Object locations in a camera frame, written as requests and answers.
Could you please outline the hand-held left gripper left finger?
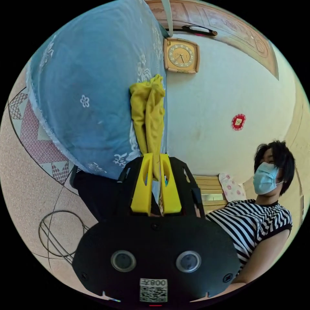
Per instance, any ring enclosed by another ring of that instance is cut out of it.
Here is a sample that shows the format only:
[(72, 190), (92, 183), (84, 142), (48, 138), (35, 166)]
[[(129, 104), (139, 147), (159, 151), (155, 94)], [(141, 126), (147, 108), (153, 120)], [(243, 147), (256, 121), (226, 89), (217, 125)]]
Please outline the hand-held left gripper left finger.
[(138, 158), (138, 172), (133, 192), (131, 211), (133, 213), (150, 215), (153, 181), (153, 154), (146, 153)]

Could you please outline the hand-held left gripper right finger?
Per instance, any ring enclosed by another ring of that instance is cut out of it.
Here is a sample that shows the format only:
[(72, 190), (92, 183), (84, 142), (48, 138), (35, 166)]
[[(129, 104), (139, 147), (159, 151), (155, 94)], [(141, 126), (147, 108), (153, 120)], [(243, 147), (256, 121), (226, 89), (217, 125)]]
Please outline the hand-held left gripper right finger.
[(160, 154), (160, 176), (163, 215), (170, 216), (172, 214), (179, 214), (182, 210), (182, 206), (175, 183), (172, 165), (167, 154)]

